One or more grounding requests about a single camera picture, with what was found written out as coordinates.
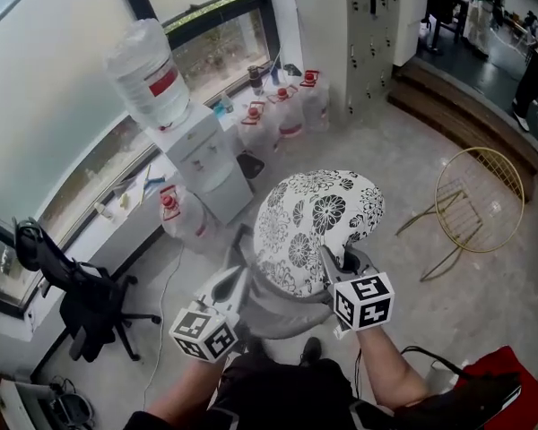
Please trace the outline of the black round device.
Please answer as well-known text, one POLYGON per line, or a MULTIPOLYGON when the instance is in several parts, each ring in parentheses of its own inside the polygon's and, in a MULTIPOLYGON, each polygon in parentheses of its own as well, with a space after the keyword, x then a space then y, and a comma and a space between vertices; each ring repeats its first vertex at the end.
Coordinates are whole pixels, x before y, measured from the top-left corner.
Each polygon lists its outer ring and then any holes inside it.
POLYGON ((93 430, 93 407, 71 380, 57 375, 49 388, 54 393, 49 406, 64 426, 69 430, 93 430))

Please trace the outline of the person's right forearm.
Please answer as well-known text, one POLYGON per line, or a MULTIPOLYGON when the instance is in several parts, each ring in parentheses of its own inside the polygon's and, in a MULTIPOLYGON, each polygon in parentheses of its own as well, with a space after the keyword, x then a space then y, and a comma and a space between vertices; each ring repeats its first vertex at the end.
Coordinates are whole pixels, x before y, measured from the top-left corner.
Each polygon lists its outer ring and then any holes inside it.
POLYGON ((356 332, 361 358, 376 402, 396 410, 429 397, 424 379, 412 368, 381 326, 356 332))

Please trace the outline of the person's black clothing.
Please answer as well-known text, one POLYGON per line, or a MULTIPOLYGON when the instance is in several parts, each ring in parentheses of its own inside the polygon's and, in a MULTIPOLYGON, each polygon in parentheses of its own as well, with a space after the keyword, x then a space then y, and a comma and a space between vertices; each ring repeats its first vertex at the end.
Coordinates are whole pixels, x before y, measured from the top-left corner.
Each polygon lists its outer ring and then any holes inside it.
POLYGON ((395 430, 395 422, 353 397, 350 382, 331 359, 283 365, 246 353, 222 373, 211 407, 187 424, 136 411, 123 430, 395 430))

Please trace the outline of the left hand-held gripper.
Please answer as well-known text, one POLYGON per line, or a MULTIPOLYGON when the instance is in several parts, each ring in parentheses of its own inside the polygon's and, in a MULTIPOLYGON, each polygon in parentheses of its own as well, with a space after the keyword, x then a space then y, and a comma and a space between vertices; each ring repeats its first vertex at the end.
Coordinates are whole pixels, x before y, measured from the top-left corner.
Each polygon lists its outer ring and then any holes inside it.
POLYGON ((183 354, 216 363, 236 346, 235 329, 250 284, 251 270, 236 265, 218 270, 202 285, 196 301, 179 311, 169 329, 183 354), (228 312, 208 305, 227 305, 228 312))

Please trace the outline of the black thermos flask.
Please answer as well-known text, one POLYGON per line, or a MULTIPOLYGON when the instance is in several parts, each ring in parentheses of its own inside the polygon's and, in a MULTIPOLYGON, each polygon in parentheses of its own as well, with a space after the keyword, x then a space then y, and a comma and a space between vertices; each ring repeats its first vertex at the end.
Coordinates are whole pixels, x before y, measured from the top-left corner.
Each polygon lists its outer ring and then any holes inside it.
POLYGON ((249 85, 253 93, 260 97, 264 92, 263 79, 260 69, 256 65, 250 65, 247 69, 249 85))

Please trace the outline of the black office chair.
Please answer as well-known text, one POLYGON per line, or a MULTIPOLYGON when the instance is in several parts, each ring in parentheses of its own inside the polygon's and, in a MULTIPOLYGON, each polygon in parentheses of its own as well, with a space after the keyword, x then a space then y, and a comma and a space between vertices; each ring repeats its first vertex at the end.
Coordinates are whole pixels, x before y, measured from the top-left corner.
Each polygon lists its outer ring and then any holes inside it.
POLYGON ((159 325, 161 317, 123 311, 127 290, 138 279, 127 275, 120 281, 113 280, 103 267, 68 258, 35 219, 16 220, 13 228, 18 262, 28 271, 39 271, 46 280, 42 295, 45 297, 53 287, 64 292, 59 313, 73 340, 71 359, 82 358, 91 363, 104 346, 120 339, 130 359, 140 360, 129 343, 126 329, 134 320, 159 325))

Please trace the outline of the white shelf unit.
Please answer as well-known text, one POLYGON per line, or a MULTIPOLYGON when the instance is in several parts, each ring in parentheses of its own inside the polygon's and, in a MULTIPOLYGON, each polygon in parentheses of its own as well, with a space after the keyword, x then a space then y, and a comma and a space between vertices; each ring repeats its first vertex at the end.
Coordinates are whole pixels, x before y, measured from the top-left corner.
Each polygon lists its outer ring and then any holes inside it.
POLYGON ((51 400, 53 392, 44 385, 3 379, 0 382, 0 422, 6 430, 54 430, 41 401, 51 400))

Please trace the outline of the white water dispenser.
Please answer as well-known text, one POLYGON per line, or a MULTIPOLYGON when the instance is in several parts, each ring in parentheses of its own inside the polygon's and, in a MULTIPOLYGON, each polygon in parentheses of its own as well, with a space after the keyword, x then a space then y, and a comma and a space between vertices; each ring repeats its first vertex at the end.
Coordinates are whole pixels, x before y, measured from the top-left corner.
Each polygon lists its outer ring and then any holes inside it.
POLYGON ((221 224, 230 224, 252 201, 229 139, 210 108, 190 102, 180 124, 145 132, 221 224))

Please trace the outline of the white cabinet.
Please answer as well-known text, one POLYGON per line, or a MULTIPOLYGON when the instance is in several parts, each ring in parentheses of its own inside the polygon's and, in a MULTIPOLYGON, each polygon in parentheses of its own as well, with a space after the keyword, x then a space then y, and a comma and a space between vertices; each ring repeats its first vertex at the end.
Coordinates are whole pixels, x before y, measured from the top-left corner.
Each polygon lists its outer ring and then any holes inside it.
POLYGON ((397 67, 405 65, 416 54, 427 2, 428 0, 397 0, 399 12, 394 52, 394 65, 397 67))

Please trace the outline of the grey lockers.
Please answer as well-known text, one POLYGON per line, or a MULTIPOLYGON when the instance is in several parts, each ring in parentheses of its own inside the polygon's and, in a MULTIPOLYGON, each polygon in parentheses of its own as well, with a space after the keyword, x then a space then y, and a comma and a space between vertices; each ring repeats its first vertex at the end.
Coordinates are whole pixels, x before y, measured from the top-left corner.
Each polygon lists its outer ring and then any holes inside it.
POLYGON ((361 118, 385 99, 391 81, 400 0, 347 0, 346 106, 361 118))

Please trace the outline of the person's left forearm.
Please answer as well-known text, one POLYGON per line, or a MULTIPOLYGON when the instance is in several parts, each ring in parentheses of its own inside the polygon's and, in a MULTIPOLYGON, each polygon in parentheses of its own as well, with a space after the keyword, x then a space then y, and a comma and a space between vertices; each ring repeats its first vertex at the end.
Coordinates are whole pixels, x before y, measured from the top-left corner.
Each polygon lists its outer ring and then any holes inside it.
POLYGON ((207 363, 194 359, 180 379, 157 399, 147 413, 176 428, 187 428, 207 410, 226 359, 207 363))

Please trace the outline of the person's black right shoe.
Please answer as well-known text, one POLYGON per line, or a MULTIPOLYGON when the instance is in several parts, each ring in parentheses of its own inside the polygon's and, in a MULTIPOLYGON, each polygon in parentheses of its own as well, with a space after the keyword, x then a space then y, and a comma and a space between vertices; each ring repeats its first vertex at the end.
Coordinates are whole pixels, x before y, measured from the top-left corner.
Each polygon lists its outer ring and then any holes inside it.
POLYGON ((311 366, 322 356, 322 343, 317 337, 308 338, 299 359, 300 366, 311 366))

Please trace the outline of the floral black white cushion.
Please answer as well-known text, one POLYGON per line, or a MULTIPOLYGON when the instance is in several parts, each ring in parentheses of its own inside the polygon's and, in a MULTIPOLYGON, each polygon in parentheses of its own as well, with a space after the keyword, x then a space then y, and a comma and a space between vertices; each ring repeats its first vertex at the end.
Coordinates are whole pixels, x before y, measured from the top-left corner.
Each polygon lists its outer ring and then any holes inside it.
POLYGON ((324 289, 319 248, 339 265, 344 249, 369 236, 385 213, 381 190, 366 177, 319 169, 282 180, 262 202, 254 226, 256 264, 277 289, 311 297, 324 289))

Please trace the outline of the large clear water bottle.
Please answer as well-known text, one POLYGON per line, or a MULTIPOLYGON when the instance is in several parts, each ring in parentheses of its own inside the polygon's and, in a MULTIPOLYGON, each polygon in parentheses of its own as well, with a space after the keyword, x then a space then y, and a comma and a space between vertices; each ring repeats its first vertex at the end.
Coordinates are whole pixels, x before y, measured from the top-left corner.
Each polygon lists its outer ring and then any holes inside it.
POLYGON ((104 69, 138 124, 161 129, 187 118, 189 88, 157 20, 134 21, 105 56, 104 69))

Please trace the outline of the grey chair black legs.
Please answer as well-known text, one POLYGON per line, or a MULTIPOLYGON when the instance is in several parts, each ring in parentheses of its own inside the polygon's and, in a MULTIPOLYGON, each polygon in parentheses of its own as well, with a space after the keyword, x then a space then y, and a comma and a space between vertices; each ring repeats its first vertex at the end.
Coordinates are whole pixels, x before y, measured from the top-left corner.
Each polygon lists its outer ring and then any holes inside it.
POLYGON ((325 322, 332 314, 331 297, 320 292, 307 299, 296 298, 271 284, 260 269, 252 251, 253 229, 240 224, 231 240, 224 263, 251 270, 247 300, 239 313, 238 327, 266 340, 285 340, 325 322))

